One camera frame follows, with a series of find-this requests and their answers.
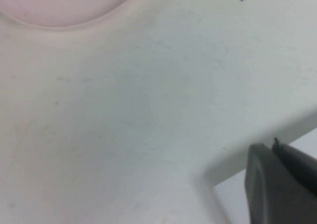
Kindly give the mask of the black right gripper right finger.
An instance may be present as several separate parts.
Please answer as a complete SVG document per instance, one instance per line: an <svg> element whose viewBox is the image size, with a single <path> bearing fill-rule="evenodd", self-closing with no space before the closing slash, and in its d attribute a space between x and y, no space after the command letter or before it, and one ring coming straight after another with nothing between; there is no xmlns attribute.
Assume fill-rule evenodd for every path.
<svg viewBox="0 0 317 224"><path fill-rule="evenodd" d="M317 191L317 160L312 156L281 143L275 137L272 151L292 174L292 176L310 192Z"/></svg>

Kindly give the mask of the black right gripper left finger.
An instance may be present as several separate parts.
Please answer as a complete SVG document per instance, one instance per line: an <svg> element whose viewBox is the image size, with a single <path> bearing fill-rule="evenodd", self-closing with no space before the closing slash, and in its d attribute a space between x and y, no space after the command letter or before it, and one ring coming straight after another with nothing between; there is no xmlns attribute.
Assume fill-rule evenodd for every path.
<svg viewBox="0 0 317 224"><path fill-rule="evenodd" d="M249 147L244 185L252 224L317 222L317 192L303 187L272 147Z"/></svg>

